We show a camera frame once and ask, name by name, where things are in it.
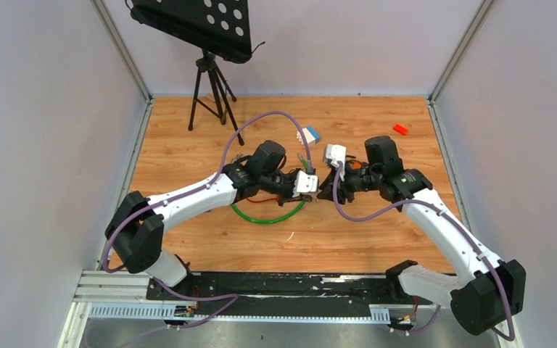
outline white wall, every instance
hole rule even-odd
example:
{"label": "white wall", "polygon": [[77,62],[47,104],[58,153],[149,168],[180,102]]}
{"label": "white wall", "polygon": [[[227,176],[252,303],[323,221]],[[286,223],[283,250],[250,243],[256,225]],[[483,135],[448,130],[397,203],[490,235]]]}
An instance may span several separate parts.
{"label": "white wall", "polygon": [[440,102],[476,234],[527,270],[526,347],[557,347],[557,2],[498,1]]}
{"label": "white wall", "polygon": [[143,101],[90,1],[0,1],[0,347],[55,347]]}
{"label": "white wall", "polygon": [[[201,51],[105,2],[150,91],[193,94]],[[267,44],[246,64],[219,65],[237,94],[427,94],[479,3],[249,0],[253,47]]]}

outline black music stand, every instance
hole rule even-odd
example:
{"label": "black music stand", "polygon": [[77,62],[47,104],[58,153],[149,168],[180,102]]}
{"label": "black music stand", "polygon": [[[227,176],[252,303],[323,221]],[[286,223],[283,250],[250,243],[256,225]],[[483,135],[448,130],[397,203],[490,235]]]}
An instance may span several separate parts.
{"label": "black music stand", "polygon": [[[234,130],[238,129],[234,114],[229,106],[226,91],[236,101],[234,93],[227,84],[215,61],[215,54],[228,62],[242,64],[251,59],[251,35],[249,30],[249,6],[247,0],[131,0],[133,7],[131,17],[138,22],[161,30],[202,49],[202,58],[198,59],[197,79],[189,130],[193,130],[195,107],[200,103],[214,116],[226,123],[223,113],[229,115]],[[210,87],[213,90],[217,111],[210,109],[199,100],[199,81],[202,73],[208,73]],[[244,145],[240,134],[238,142]]]}

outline wooden tabletop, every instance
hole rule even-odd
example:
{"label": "wooden tabletop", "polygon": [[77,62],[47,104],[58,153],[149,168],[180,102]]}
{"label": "wooden tabletop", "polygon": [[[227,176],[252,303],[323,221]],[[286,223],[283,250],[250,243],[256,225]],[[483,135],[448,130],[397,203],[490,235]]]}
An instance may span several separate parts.
{"label": "wooden tabletop", "polygon": [[[210,99],[203,99],[213,106]],[[241,125],[260,113],[281,110],[300,124],[313,126],[321,142],[311,148],[313,164],[322,181],[329,168],[321,162],[326,144],[341,144],[347,153],[366,160],[364,141],[390,135],[398,145],[405,168],[419,169],[434,185],[451,211],[458,216],[452,189],[432,122],[421,97],[240,97],[232,103]],[[200,105],[194,130],[187,131],[191,98],[158,98],[131,184],[143,195],[160,194],[188,186],[214,173],[229,136],[228,121],[221,125]],[[394,132],[400,123],[407,136]],[[284,171],[302,167],[297,154],[304,154],[296,140],[296,128],[285,117],[269,116],[243,131],[245,146],[233,142],[228,160],[238,153],[252,154],[265,140],[285,147]],[[260,193],[255,199],[271,197]],[[248,215],[276,218],[297,203],[279,207],[275,202],[237,206]],[[355,194],[344,210],[362,217],[387,206],[376,192]],[[254,270],[315,272],[384,272],[410,259],[441,272],[452,268],[426,234],[393,210],[365,223],[341,217],[330,201],[313,200],[281,223],[258,225],[239,217],[230,207],[198,215],[174,228],[163,239],[163,247],[191,262],[192,270]],[[111,266],[120,261],[114,254]]]}

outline tripod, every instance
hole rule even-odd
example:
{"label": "tripod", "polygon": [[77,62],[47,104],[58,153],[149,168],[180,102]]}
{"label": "tripod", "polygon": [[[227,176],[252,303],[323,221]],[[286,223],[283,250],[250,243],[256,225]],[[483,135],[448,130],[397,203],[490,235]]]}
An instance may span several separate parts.
{"label": "tripod", "polygon": [[[231,88],[229,88],[229,85],[227,84],[225,77],[223,77],[223,73],[221,73],[219,66],[217,66],[217,62],[215,61],[215,55],[208,53],[208,51],[206,51],[205,49],[202,50],[202,53],[204,54],[203,57],[198,59],[195,62],[195,65],[197,65],[197,79],[195,80],[195,92],[193,93],[193,105],[191,106],[191,119],[189,121],[189,130],[190,131],[193,130],[193,119],[195,118],[195,107],[197,106],[197,103],[200,103],[203,107],[205,107],[208,111],[210,111],[214,116],[216,116],[220,120],[221,125],[224,125],[227,121],[226,113],[229,114],[229,119],[231,120],[231,124],[234,126],[234,130],[236,131],[238,130],[238,125],[236,124],[236,120],[234,119],[234,114],[231,111],[231,108],[229,107],[229,103],[227,101],[227,95],[225,93],[225,90],[223,90],[223,86],[221,85],[221,83],[225,85],[225,89],[231,95],[232,101],[235,102],[236,97],[234,96],[234,93],[231,91]],[[202,73],[208,73],[208,78],[210,79],[210,86],[213,89],[215,103],[217,104],[217,111],[210,109],[209,106],[204,104],[204,102],[199,100],[199,98],[197,97],[199,93],[199,81],[202,78]],[[221,105],[219,93],[220,93],[220,97],[223,98],[223,103],[225,104],[225,113],[223,112],[223,106]],[[240,134],[238,134],[238,142],[240,143],[240,145],[244,145],[244,140],[242,139],[242,136],[240,136]]]}

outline red block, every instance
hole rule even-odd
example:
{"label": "red block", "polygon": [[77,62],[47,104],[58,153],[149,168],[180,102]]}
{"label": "red block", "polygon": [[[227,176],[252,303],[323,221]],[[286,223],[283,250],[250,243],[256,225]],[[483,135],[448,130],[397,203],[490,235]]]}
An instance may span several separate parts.
{"label": "red block", "polygon": [[396,124],[394,125],[394,128],[393,128],[393,129],[394,129],[394,131],[397,131],[398,133],[400,133],[400,134],[402,134],[402,135],[404,135],[404,136],[406,136],[407,133],[409,133],[409,130],[408,130],[404,125],[401,125],[401,124],[399,124],[399,123],[396,123]]}

